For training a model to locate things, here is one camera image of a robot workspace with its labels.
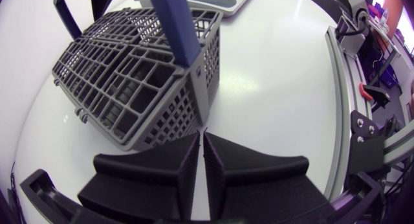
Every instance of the white table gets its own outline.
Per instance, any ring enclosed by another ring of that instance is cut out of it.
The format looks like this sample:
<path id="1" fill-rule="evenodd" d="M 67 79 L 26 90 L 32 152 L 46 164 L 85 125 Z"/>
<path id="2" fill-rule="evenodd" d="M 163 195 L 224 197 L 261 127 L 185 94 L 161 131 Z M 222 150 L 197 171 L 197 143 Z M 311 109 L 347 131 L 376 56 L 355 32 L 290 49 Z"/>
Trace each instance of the white table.
<path id="1" fill-rule="evenodd" d="M 127 0 L 117 9 L 139 7 Z M 308 177 L 323 193 L 336 131 L 336 100 L 325 40 L 336 23 L 310 0 L 249 0 L 221 23 L 221 81 L 208 131 L 254 150 L 279 156 L 304 155 Z M 16 157 L 16 184 L 29 223 L 46 222 L 19 184 L 38 168 L 55 187 L 78 201 L 95 174 L 93 157 L 123 154 L 90 124 L 52 76 L 27 118 Z M 209 219 L 202 148 L 193 219 Z"/>

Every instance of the screw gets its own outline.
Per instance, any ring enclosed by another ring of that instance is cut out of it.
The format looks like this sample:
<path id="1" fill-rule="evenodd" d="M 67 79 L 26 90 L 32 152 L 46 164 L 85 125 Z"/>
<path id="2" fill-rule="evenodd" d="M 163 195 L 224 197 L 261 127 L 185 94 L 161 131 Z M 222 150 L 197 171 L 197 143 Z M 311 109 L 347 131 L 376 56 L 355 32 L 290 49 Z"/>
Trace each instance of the screw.
<path id="1" fill-rule="evenodd" d="M 83 111 L 83 108 L 82 107 L 77 107 L 75 109 L 75 115 L 79 116 L 82 111 Z"/>
<path id="2" fill-rule="evenodd" d="M 369 134 L 374 134 L 374 130 L 375 130 L 375 128 L 374 128 L 374 126 L 369 126 Z"/>
<path id="3" fill-rule="evenodd" d="M 359 127 L 359 128 L 362 128 L 362 126 L 364 125 L 364 121 L 363 121 L 362 119 L 358 119 L 358 120 L 356 121 L 356 123 L 358 124 L 358 127 Z"/>
<path id="4" fill-rule="evenodd" d="M 88 122 L 88 115 L 83 115 L 80 120 L 82 123 L 86 124 L 86 122 Z"/>

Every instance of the wire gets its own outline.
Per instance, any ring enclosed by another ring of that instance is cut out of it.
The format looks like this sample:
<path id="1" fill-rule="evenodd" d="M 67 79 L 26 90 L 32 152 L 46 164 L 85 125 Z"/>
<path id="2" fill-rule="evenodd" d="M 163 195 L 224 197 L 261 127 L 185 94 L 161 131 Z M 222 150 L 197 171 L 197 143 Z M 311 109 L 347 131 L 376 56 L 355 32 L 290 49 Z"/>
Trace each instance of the wire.
<path id="1" fill-rule="evenodd" d="M 362 22 L 362 29 L 356 30 L 354 32 L 339 32 L 339 29 L 335 29 L 335 34 L 337 36 L 355 36 L 357 34 L 361 34 L 364 32 L 364 30 L 367 28 L 367 23 L 365 21 Z"/>
<path id="2" fill-rule="evenodd" d="M 384 53 L 381 51 L 381 57 L 380 57 L 380 59 L 379 60 L 375 60 L 374 62 L 373 62 L 373 67 L 374 67 L 374 64 L 375 64 L 375 62 L 379 62 L 379 61 L 381 61 L 381 59 L 382 59 L 382 57 L 384 56 Z"/>
<path id="3" fill-rule="evenodd" d="M 20 206 L 19 197 L 17 196 L 16 182 L 14 181 L 14 172 L 13 172 L 13 169 L 14 169 L 14 164 L 15 163 L 16 162 L 14 161 L 13 162 L 13 166 L 12 166 L 12 171 L 10 172 L 10 186 L 11 186 L 11 189 L 12 189 L 14 202 L 16 203 L 17 215 L 18 215 L 19 221 L 22 224 L 26 224 L 26 220 L 25 220 L 25 217 L 23 216 L 23 211 L 22 211 L 21 206 Z"/>
<path id="4" fill-rule="evenodd" d="M 398 183 L 398 182 L 400 182 L 400 180 L 404 177 L 404 175 L 407 173 L 407 171 L 411 168 L 411 165 L 413 164 L 413 162 L 414 162 L 414 160 L 412 160 L 409 164 L 408 164 L 408 166 L 404 169 L 404 171 L 402 172 L 402 174 L 400 175 L 400 177 L 395 181 L 395 183 L 393 184 L 393 186 L 391 186 L 391 188 L 389 188 L 389 190 L 386 192 L 386 194 L 385 194 L 385 196 L 386 197 L 389 197 L 389 196 L 391 196 L 392 194 L 394 194 L 398 189 L 400 189 L 401 188 L 401 186 L 404 184 L 404 183 L 400 183 L 394 190 L 392 190 L 393 188 L 394 188 L 394 186 Z"/>

